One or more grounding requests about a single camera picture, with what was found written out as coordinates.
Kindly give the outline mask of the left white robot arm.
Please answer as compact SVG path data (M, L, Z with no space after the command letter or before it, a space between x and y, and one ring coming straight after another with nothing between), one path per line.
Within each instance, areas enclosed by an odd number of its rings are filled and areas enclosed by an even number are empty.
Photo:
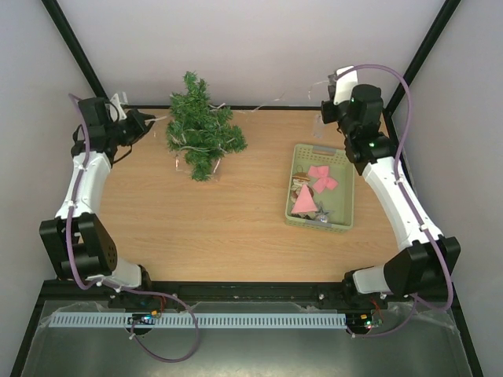
M71 99L81 116L72 135L72 178L55 217L39 226L42 243L57 278L74 280L83 290L93 284L107 284L116 291L149 290L152 283L146 269L118 255L98 212L105 181L120 161L118 149L132 148L156 118L137 109L125 110L122 94Z

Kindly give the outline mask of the clear plastic battery box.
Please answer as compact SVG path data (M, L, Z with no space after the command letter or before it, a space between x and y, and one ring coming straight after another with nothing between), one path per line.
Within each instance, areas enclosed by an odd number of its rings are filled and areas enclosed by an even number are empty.
M321 115L318 114L314 118L312 134L314 137L322 139L324 135L324 130L325 130L325 124L323 123Z

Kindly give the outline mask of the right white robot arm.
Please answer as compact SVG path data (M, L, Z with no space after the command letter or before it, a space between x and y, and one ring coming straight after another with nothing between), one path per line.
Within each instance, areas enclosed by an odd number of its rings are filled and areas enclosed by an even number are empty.
M385 264L346 274L343 300L358 308L370 294L404 296L441 284L453 297L451 273L461 245L427 216L404 175L396 144L381 132L380 88L331 83L328 93L321 104L322 121L337 124L348 160L376 194L398 244L398 253Z

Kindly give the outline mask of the green perforated plastic basket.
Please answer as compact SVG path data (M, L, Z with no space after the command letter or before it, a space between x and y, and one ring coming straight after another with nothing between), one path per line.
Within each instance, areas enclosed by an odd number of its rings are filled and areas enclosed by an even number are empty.
M353 164L345 152L297 144L292 157L285 223L327 232L346 232L354 224Z

